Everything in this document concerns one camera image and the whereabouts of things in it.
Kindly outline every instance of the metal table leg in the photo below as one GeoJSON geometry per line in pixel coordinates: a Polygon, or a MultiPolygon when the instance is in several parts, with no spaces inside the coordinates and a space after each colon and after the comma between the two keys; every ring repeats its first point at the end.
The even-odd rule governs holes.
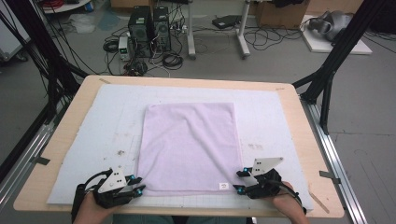
{"type": "Polygon", "coordinates": [[[187,34],[187,44],[189,46],[189,57],[191,59],[196,59],[195,56],[195,45],[194,45],[194,36],[192,34],[192,1],[193,0],[189,0],[189,4],[188,4],[188,11],[189,11],[189,32],[187,34]]]}
{"type": "Polygon", "coordinates": [[[239,44],[241,45],[242,48],[243,59],[246,59],[246,57],[250,55],[250,51],[248,50],[248,44],[244,37],[245,25],[247,23],[249,7],[250,7],[250,0],[245,0],[244,9],[242,11],[241,27],[239,29],[236,29],[236,36],[238,37],[239,44]]]}

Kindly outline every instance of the towel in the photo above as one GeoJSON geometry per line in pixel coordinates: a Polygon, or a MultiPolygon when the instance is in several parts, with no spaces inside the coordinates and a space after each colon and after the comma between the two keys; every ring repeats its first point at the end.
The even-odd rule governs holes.
{"type": "Polygon", "coordinates": [[[147,107],[137,167],[145,195],[235,193],[241,169],[232,103],[147,107]]]}

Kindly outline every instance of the clamp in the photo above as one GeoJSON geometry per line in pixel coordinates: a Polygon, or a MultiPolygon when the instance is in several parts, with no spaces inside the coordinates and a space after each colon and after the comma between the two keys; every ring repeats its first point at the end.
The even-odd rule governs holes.
{"type": "Polygon", "coordinates": [[[104,208],[124,205],[132,199],[142,196],[143,189],[146,187],[145,185],[138,186],[131,190],[125,188],[127,186],[139,184],[141,180],[141,177],[136,178],[134,175],[124,176],[121,169],[113,171],[110,168],[107,171],[93,175],[85,184],[77,185],[71,212],[72,223],[76,219],[79,207],[87,192],[92,191],[96,203],[104,208]],[[99,180],[98,184],[87,188],[88,184],[100,175],[105,175],[106,178],[102,178],[99,180]]]}

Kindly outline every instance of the black support pole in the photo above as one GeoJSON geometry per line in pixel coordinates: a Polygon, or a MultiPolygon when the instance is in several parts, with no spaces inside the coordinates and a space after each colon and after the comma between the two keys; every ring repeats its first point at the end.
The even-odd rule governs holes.
{"type": "Polygon", "coordinates": [[[307,101],[309,104],[315,104],[320,94],[324,91],[320,113],[320,126],[326,134],[329,134],[327,123],[330,109],[332,79],[350,51],[353,50],[364,35],[364,32],[374,20],[375,16],[381,8],[390,1],[395,0],[364,0],[319,70],[293,83],[295,88],[299,88],[311,82],[306,92],[301,94],[302,100],[307,101]]]}

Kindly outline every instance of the cardboard box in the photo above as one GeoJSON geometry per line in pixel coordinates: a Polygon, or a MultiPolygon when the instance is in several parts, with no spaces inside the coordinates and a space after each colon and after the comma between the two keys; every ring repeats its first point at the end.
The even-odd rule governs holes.
{"type": "Polygon", "coordinates": [[[356,13],[363,0],[311,0],[307,15],[322,15],[326,11],[340,10],[344,13],[356,13]]]}
{"type": "Polygon", "coordinates": [[[114,8],[133,8],[135,6],[154,6],[154,0],[111,0],[111,7],[114,8]]]}
{"type": "Polygon", "coordinates": [[[299,29],[309,2],[309,0],[304,0],[301,4],[286,7],[275,7],[274,4],[261,2],[256,11],[257,23],[259,26],[299,29]]]}

